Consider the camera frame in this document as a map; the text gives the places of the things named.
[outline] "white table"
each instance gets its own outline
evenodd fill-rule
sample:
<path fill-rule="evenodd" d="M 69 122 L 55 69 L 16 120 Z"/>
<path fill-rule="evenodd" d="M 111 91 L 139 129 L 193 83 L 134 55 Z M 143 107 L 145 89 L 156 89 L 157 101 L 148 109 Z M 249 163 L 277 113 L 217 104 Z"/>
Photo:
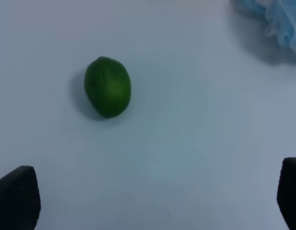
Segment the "white table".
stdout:
<path fill-rule="evenodd" d="M 227 0 L 0 0 L 0 178 L 35 167 L 37 230 L 285 230 L 296 56 Z M 122 62 L 132 101 L 83 91 Z"/>

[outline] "lime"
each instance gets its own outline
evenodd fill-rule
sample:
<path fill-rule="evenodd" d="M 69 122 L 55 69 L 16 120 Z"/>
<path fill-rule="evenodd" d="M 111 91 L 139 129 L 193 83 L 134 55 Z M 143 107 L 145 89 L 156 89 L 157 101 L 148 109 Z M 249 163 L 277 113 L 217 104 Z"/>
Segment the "lime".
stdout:
<path fill-rule="evenodd" d="M 131 81 L 120 62 L 99 57 L 86 69 L 84 89 L 93 107 L 103 117 L 120 115 L 129 105 Z"/>

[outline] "black object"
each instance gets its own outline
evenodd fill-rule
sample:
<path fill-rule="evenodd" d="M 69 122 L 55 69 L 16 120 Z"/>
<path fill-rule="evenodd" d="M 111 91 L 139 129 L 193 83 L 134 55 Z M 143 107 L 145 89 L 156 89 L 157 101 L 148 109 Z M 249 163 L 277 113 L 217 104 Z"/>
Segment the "black object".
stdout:
<path fill-rule="evenodd" d="M 0 179 L 0 230 L 33 230 L 40 210 L 33 167 L 20 166 Z"/>
<path fill-rule="evenodd" d="M 283 160 L 277 202 L 290 230 L 296 230 L 296 158 Z"/>

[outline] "blue cloth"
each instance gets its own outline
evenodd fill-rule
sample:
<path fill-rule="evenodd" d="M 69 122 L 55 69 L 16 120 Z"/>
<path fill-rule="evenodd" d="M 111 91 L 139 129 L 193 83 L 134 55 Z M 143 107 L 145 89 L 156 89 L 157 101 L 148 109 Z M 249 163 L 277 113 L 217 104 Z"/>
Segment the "blue cloth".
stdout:
<path fill-rule="evenodd" d="M 249 10 L 265 16 L 267 36 L 276 36 L 282 47 L 296 53 L 296 0 L 271 0 L 262 5 L 260 0 L 240 0 Z"/>

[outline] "green lime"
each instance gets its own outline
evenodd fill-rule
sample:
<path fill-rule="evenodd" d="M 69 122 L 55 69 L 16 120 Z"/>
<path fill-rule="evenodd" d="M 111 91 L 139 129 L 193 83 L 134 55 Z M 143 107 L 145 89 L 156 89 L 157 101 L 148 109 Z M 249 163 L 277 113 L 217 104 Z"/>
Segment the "green lime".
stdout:
<path fill-rule="evenodd" d="M 99 57 L 86 69 L 85 92 L 94 108 L 103 117 L 120 115 L 129 105 L 131 81 L 120 62 Z"/>

